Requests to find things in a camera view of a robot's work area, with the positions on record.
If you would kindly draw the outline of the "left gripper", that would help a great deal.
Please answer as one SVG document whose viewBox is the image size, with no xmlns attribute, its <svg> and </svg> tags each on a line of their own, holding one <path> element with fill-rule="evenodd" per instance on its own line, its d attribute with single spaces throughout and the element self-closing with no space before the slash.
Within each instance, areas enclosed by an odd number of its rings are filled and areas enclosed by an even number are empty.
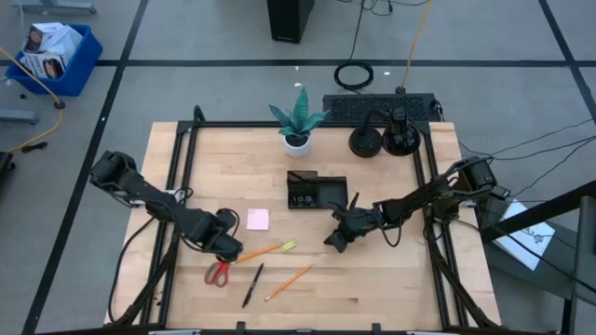
<svg viewBox="0 0 596 335">
<path fill-rule="evenodd" d="M 243 257 L 243 244 L 235 239 L 240 223 L 231 208 L 220 208 L 215 213 L 193 209 L 195 223 L 188 231 L 188 240 L 201 251 L 214 254 L 221 263 L 238 263 Z"/>
</svg>

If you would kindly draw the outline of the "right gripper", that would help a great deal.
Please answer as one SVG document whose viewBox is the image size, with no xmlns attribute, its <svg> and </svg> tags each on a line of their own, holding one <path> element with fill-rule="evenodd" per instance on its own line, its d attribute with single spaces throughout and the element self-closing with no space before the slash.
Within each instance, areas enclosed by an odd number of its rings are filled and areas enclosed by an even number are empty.
<svg viewBox="0 0 596 335">
<path fill-rule="evenodd" d="M 365 236 L 376 229 L 383 229 L 385 226 L 380 211 L 373 208 L 356 208 L 359 193 L 351 194 L 353 197 L 349 208 L 332 201 L 327 203 L 327 208 L 338 221 L 338 226 L 334 230 L 338 230 L 348 242 L 353 242 L 357 237 Z"/>
</svg>

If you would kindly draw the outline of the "black mesh desk organizer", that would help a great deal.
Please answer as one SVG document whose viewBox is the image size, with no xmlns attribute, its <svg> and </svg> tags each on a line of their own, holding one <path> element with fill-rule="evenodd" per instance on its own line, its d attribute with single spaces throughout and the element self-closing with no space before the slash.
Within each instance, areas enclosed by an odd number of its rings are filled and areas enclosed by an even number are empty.
<svg viewBox="0 0 596 335">
<path fill-rule="evenodd" d="M 287 187 L 289 209 L 322 209 L 330 201 L 347 206 L 346 177 L 320 177 L 315 170 L 289 170 Z M 292 206 L 292 196 L 311 196 L 313 205 L 305 206 L 303 201 L 301 206 Z"/>
</svg>

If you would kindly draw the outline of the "red handled scissors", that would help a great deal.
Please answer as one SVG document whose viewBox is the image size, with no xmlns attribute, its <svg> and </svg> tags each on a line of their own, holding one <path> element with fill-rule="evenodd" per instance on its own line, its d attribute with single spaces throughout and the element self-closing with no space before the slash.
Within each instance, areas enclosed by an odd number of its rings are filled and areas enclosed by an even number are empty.
<svg viewBox="0 0 596 335">
<path fill-rule="evenodd" d="M 206 271 L 204 282 L 207 285 L 223 288 L 228 283 L 229 266 L 227 261 L 214 262 Z"/>
</svg>

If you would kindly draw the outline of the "orange pencil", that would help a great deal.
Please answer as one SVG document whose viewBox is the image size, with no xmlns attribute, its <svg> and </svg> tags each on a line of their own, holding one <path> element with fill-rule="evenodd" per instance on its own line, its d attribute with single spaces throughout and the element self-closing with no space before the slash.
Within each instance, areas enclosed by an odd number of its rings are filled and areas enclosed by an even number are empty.
<svg viewBox="0 0 596 335">
<path fill-rule="evenodd" d="M 276 288 L 272 293 L 270 293 L 268 296 L 266 296 L 264 298 L 264 301 L 265 302 L 269 302 L 271 299 L 273 299 L 274 297 L 276 297 L 281 291 L 285 290 L 288 286 L 290 286 L 298 278 L 300 278 L 302 275 L 304 275 L 305 273 L 307 273 L 312 268 L 312 266 L 313 266 L 312 264 L 306 266 L 300 272 L 298 272 L 293 277 L 291 277 L 290 279 L 288 279 L 287 281 L 285 281 L 282 285 L 280 285 L 278 288 Z"/>
<path fill-rule="evenodd" d="M 261 249 L 261 250 L 258 250 L 258 251 L 255 251 L 255 252 L 252 252 L 252 253 L 250 253 L 250 254 L 246 254 L 246 255 L 240 256 L 240 257 L 239 257 L 239 258 L 238 258 L 236 261 L 234 261 L 234 262 L 233 262 L 233 264 L 238 264 L 238 263 L 241 263 L 241 262 L 243 262 L 243 261 L 247 261 L 247 260 L 249 260 L 249 259 L 252 259 L 252 258 L 254 258 L 254 257 L 257 257 L 257 256 L 259 256 L 259 255 L 265 254 L 265 253 L 267 253 L 267 252 L 269 252 L 269 251 L 272 251 L 272 250 L 274 250 L 274 249 L 280 248 L 282 245 L 283 245 L 283 244 L 276 244 L 276 245 L 274 245 L 274 246 L 270 246 L 270 247 L 267 247 L 267 248 L 263 248 L 263 249 Z"/>
</svg>

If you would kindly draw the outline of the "black pen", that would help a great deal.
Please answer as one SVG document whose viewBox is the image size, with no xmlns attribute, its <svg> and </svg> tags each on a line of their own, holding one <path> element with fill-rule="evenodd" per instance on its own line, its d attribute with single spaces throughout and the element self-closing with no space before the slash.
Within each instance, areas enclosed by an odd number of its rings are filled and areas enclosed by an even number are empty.
<svg viewBox="0 0 596 335">
<path fill-rule="evenodd" d="M 245 308 L 249 304 L 249 302 L 251 300 L 252 293 L 256 287 L 256 284 L 258 282 L 258 279 L 259 279 L 263 269 L 264 269 L 264 263 L 261 263 L 260 266 L 258 267 L 255 277 L 251 281 L 251 285 L 249 286 L 249 289 L 248 289 L 247 294 L 243 300 L 241 308 Z"/>
</svg>

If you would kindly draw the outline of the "pink sticky note pad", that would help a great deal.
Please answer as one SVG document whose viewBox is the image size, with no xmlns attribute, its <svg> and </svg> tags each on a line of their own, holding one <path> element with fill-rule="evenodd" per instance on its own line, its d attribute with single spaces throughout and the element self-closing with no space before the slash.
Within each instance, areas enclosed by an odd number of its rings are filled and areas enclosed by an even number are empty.
<svg viewBox="0 0 596 335">
<path fill-rule="evenodd" d="M 247 213 L 247 229 L 250 231 L 267 231 L 269 228 L 269 210 L 266 208 L 249 208 Z"/>
</svg>

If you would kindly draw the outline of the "white plant pot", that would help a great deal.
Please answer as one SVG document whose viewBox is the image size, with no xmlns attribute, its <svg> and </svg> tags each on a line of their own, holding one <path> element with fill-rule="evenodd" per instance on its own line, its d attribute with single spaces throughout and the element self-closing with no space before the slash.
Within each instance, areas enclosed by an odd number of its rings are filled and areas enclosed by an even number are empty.
<svg viewBox="0 0 596 335">
<path fill-rule="evenodd" d="M 284 137 L 284 147 L 286 154 L 291 157 L 305 156 L 311 151 L 311 140 L 309 136 L 288 135 Z"/>
</svg>

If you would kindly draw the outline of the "black gooseneck desk lamp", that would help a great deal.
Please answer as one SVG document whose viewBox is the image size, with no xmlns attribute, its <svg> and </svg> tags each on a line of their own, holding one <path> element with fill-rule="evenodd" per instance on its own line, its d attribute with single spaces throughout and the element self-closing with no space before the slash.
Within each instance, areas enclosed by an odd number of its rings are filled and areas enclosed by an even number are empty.
<svg viewBox="0 0 596 335">
<path fill-rule="evenodd" d="M 374 116 L 386 122 L 383 133 L 371 125 Z M 415 152 L 420 143 L 419 130 L 401 109 L 389 109 L 385 112 L 370 110 L 362 125 L 354 129 L 348 140 L 352 153 L 363 158 L 373 157 L 381 150 L 394 156 L 406 156 Z"/>
</svg>

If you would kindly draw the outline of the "black keyboard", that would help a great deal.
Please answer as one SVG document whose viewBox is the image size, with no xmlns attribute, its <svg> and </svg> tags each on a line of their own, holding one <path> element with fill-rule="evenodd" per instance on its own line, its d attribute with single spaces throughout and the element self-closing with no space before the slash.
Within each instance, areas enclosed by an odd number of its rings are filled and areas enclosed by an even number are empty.
<svg viewBox="0 0 596 335">
<path fill-rule="evenodd" d="M 411 121 L 440 122 L 442 109 L 432 93 L 325 95 L 327 122 L 359 124 L 370 110 L 400 110 Z"/>
</svg>

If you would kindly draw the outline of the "green leafy plant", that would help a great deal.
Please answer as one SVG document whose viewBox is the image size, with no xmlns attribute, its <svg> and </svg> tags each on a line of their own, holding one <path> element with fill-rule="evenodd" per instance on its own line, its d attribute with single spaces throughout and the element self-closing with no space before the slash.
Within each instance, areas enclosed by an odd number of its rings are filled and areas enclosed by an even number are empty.
<svg viewBox="0 0 596 335">
<path fill-rule="evenodd" d="M 277 106 L 268 105 L 271 114 L 280 123 L 279 134 L 297 138 L 309 137 L 313 129 L 318 127 L 325 119 L 328 111 L 310 113 L 308 95 L 303 87 L 297 97 L 293 109 L 282 112 Z"/>
</svg>

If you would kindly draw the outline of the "black computer tower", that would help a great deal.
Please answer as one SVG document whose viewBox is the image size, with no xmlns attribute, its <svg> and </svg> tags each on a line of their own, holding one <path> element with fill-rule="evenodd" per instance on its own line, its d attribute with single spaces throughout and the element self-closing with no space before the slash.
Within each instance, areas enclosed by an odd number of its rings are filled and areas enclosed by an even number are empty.
<svg viewBox="0 0 596 335">
<path fill-rule="evenodd" d="M 315 0 L 266 0 L 271 37 L 299 44 Z"/>
</svg>

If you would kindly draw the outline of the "black rig stand beam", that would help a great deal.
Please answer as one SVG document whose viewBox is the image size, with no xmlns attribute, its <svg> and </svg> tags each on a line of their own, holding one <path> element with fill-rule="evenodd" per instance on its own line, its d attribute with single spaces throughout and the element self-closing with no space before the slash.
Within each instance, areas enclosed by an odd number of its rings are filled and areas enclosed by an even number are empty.
<svg viewBox="0 0 596 335">
<path fill-rule="evenodd" d="M 495 227 L 481 229 L 481 241 L 492 242 L 504 235 L 528 228 L 543 221 L 579 209 L 583 197 L 596 199 L 596 180 L 590 181 L 572 191 L 559 195 L 547 202 L 529 208 L 519 214 L 498 222 Z"/>
</svg>

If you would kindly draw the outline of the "blue plastic bin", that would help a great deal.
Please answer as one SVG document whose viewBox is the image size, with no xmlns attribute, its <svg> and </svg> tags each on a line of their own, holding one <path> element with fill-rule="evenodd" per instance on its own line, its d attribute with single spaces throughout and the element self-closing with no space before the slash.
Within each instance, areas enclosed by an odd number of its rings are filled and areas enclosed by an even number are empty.
<svg viewBox="0 0 596 335">
<path fill-rule="evenodd" d="M 60 78 L 40 79 L 34 76 L 19 62 L 23 53 L 32 53 L 23 49 L 15 56 L 15 61 L 8 65 L 6 77 L 35 94 L 54 93 L 57 96 L 69 97 L 80 95 L 103 52 L 103 47 L 88 25 L 63 25 L 54 43 L 42 51 L 35 52 L 72 54 L 66 71 Z"/>
</svg>

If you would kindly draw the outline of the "white printed carton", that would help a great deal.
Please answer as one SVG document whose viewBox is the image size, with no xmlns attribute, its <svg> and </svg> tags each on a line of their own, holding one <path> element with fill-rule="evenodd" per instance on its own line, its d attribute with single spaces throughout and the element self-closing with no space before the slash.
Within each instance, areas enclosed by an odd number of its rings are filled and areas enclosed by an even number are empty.
<svg viewBox="0 0 596 335">
<path fill-rule="evenodd" d="M 71 58 L 69 53 L 23 53 L 19 62 L 37 78 L 58 79 L 65 73 Z"/>
<path fill-rule="evenodd" d="M 58 33 L 64 25 L 60 22 L 33 23 L 27 34 L 23 50 L 25 52 L 39 52 L 55 42 Z"/>
</svg>

